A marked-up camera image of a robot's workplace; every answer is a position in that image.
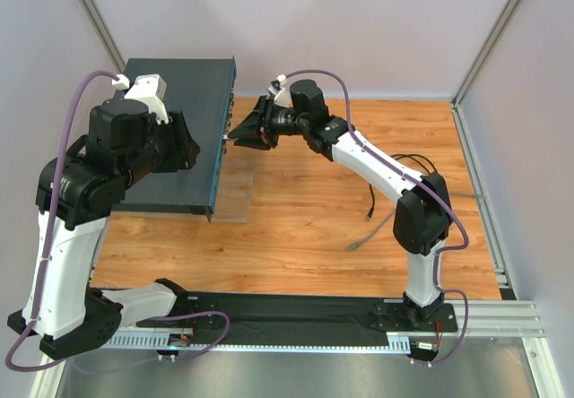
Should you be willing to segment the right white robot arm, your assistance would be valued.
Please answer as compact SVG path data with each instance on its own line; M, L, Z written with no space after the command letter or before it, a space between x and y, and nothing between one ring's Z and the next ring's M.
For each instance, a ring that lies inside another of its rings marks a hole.
M356 173L395 206L393 234L407 253L408 282L404 309L413 323L426 321L444 301L435 279L436 255L452 220L445 180L409 169L369 143L361 133L331 114L323 92L310 79L286 88L272 83L253 110L229 133L237 146L269 151L280 136L301 136L307 146Z

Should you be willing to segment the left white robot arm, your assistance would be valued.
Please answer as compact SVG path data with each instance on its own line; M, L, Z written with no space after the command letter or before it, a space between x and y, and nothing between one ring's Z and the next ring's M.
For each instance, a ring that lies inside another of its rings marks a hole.
M35 277L9 327L38 335L40 351L59 361L98 349L120 327L174 315L183 290L173 281L109 291L90 281L113 207L149 174L191 169L199 152L180 111L161 122L133 99L93 108L87 134L65 142L40 173Z

